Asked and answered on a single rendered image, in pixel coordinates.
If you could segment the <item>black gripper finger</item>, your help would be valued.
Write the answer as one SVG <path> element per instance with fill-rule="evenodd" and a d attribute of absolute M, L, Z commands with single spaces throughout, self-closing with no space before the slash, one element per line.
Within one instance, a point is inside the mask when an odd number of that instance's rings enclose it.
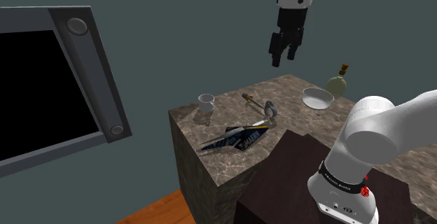
<path fill-rule="evenodd" d="M 277 32 L 272 33 L 268 52 L 272 56 L 273 67 L 279 67 L 283 51 L 283 35 Z"/>
<path fill-rule="evenodd" d="M 288 60 L 294 60 L 298 47 L 302 44 L 304 28 L 299 28 L 290 40 L 289 49 L 287 53 Z"/>

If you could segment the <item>white bowl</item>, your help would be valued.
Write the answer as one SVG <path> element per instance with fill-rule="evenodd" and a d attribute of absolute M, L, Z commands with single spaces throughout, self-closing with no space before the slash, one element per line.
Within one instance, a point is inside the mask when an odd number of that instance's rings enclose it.
<path fill-rule="evenodd" d="M 334 96 L 322 89 L 307 87 L 302 91 L 303 103 L 311 109 L 327 109 L 334 101 Z"/>

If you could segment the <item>round green corked bottle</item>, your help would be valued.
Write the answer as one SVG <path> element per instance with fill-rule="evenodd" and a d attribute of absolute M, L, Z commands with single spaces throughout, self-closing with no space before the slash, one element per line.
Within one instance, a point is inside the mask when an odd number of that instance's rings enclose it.
<path fill-rule="evenodd" d="M 344 75 L 346 74 L 348 64 L 342 64 L 338 76 L 333 77 L 328 80 L 325 86 L 325 91 L 331 93 L 335 99 L 344 95 L 347 89 L 347 83 L 344 79 Z"/>

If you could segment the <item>small white cup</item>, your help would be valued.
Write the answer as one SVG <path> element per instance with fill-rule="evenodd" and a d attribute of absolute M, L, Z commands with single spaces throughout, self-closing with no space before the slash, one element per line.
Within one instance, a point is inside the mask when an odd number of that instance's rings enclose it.
<path fill-rule="evenodd" d="M 198 97 L 199 110 L 201 112 L 212 112 L 214 110 L 215 98 L 212 94 L 201 94 Z"/>

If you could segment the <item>blue and white toy plane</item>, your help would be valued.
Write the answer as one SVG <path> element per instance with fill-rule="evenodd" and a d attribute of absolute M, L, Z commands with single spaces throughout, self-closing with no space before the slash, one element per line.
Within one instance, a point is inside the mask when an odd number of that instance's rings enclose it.
<path fill-rule="evenodd" d="M 253 125 L 226 127 L 225 133 L 221 136 L 200 143 L 202 147 L 198 151 L 208 151 L 226 146 L 245 151 L 268 131 L 267 121 L 262 120 Z"/>

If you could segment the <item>marble counter block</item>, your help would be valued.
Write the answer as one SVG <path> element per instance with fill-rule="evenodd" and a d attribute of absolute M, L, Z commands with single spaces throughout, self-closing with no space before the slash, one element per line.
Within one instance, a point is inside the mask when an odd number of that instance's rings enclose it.
<path fill-rule="evenodd" d="M 268 131 L 246 151 L 229 146 L 204 149 L 204 142 L 226 126 L 261 119 L 262 111 L 245 102 L 240 90 L 216 96 L 209 113 L 195 103 L 169 112 L 179 184 L 196 224 L 256 224 L 254 218 L 244 217 L 238 199 L 286 131 L 308 135 L 321 150 L 333 145 L 353 102 L 339 98 L 325 110 L 314 110 L 301 100 L 308 87 L 307 81 L 288 74 L 244 89 L 279 109 Z M 375 168 L 410 196 L 401 206 L 408 224 L 437 224 L 437 109 L 429 142 Z"/>

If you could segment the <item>dark brown robot stand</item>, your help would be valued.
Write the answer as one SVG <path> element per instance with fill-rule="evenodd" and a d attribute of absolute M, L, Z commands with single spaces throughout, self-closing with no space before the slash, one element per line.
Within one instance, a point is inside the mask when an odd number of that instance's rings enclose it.
<path fill-rule="evenodd" d="M 287 130 L 238 199 L 234 224 L 345 224 L 320 212 L 307 189 L 329 151 L 312 136 Z M 376 169 L 368 178 L 378 224 L 414 224 L 408 184 Z"/>

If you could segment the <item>brown handled kitchen tool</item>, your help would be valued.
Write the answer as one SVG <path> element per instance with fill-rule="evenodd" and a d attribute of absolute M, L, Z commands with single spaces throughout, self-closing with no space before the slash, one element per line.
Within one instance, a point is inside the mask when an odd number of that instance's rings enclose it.
<path fill-rule="evenodd" d="M 257 102 L 254 97 L 247 93 L 242 93 L 242 98 L 246 101 L 245 106 L 263 114 L 265 118 L 271 119 L 277 116 L 278 111 L 272 101 L 267 100 L 264 104 Z"/>

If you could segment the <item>grey wall television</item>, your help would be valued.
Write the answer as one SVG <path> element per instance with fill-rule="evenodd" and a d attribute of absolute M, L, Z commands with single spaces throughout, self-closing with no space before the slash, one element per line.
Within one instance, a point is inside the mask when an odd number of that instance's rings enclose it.
<path fill-rule="evenodd" d="M 131 133 L 91 7 L 0 8 L 0 179 Z"/>

